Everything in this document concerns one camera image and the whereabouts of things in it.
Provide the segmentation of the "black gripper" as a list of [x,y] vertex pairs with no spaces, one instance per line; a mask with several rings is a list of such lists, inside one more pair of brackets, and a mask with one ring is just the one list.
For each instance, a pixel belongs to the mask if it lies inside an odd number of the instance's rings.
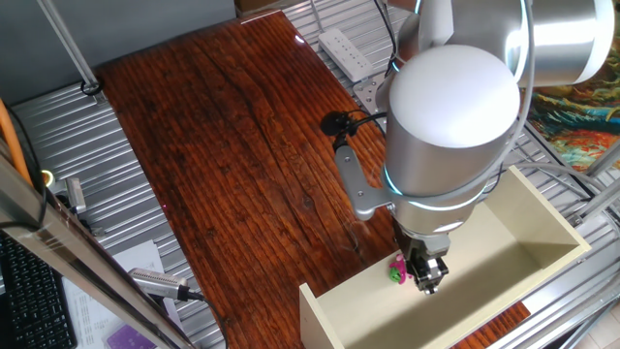
[[418,282],[426,295],[435,294],[442,279],[449,273],[443,257],[450,249],[447,234],[421,235],[395,227],[395,238],[407,261],[407,273]]

